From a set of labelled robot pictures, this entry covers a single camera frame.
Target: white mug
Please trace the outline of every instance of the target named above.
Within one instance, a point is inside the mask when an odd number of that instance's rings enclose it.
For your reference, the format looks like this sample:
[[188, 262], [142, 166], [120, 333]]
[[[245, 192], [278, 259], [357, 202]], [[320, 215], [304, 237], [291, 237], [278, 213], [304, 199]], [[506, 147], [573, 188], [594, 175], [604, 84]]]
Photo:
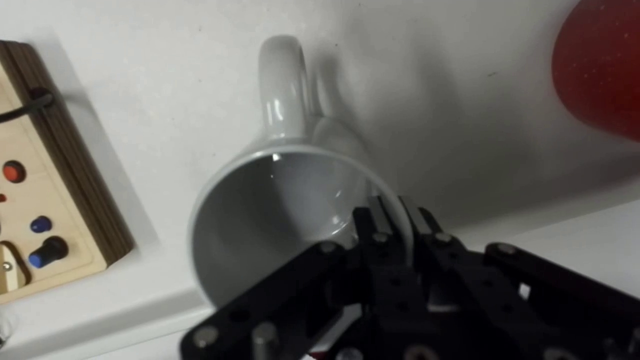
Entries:
[[320, 240], [352, 246], [352, 211], [381, 196], [411, 245], [411, 222], [373, 171], [360, 139], [309, 112], [304, 56], [296, 38], [261, 51], [267, 136], [233, 160], [193, 217], [195, 270], [205, 294], [227, 304]]

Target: mug handle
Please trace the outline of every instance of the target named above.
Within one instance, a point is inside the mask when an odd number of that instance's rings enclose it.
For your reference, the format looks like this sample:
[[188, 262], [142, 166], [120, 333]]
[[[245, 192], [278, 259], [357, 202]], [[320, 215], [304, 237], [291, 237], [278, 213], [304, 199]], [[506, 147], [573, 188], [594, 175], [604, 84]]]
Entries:
[[309, 136], [304, 55], [295, 36], [275, 36], [262, 44], [261, 94], [271, 140], [300, 140]]

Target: white table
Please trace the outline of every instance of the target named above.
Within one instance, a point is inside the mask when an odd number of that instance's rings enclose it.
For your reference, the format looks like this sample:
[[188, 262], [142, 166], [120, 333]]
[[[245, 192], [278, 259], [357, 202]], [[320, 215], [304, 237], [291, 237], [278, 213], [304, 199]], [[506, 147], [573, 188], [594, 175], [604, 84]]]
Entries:
[[213, 310], [188, 221], [262, 130], [256, 56], [271, 35], [300, 36], [325, 111], [473, 249], [509, 240], [640, 296], [640, 147], [573, 120], [550, 84], [573, 4], [2, 0], [2, 38], [39, 47], [139, 249], [2, 307], [0, 358], [176, 358], [182, 331]]

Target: blue dot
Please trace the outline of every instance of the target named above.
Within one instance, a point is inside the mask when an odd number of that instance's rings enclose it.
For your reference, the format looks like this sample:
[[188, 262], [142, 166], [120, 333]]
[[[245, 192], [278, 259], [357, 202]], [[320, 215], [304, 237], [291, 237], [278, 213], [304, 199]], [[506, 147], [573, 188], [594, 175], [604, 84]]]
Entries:
[[52, 228], [55, 228], [55, 224], [47, 217], [39, 217], [36, 221], [33, 221], [33, 233], [49, 233]]
[[29, 256], [29, 264], [33, 264], [35, 269], [45, 269], [45, 259], [41, 255], [30, 255]]

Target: wooden board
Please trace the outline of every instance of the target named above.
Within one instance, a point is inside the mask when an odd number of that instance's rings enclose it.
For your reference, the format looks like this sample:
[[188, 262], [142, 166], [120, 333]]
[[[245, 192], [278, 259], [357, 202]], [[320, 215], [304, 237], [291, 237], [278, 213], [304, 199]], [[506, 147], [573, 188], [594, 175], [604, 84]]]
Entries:
[[[0, 243], [26, 270], [26, 285], [4, 286], [13, 290], [0, 294], [0, 304], [103, 272], [134, 245], [39, 55], [29, 44], [0, 43], [0, 115], [43, 90], [55, 94], [52, 106], [0, 125], [0, 166], [15, 160], [26, 171], [20, 184], [0, 175]], [[35, 233], [39, 217], [52, 228]], [[61, 237], [69, 255], [36, 269], [29, 256], [50, 237]], [[13, 281], [6, 285], [20, 285], [13, 270], [0, 264], [0, 277]]]

